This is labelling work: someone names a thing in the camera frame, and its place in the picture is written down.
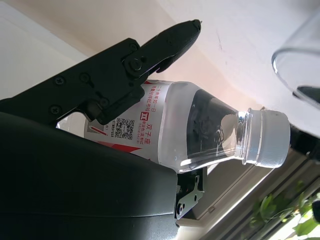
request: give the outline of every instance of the bottle label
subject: bottle label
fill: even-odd
[[[159,132],[170,84],[170,81],[146,81],[140,102],[116,119],[106,125],[86,120],[84,138],[159,163]]]

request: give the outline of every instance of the clear plastic bottle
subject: clear plastic bottle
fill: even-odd
[[[61,121],[60,128],[80,136],[82,131],[87,139],[150,159],[177,173],[231,159],[267,168],[285,161],[290,142],[285,114],[236,111],[191,82],[149,80],[143,87],[141,101],[109,124],[85,121],[78,113]],[[157,109],[144,112],[151,102]],[[148,123],[153,132],[148,130],[150,137],[146,138]],[[152,144],[145,144],[150,139]]]
[[[177,173],[231,159],[277,168],[289,142],[285,114],[236,111],[191,82],[174,82],[165,98],[158,160]]]

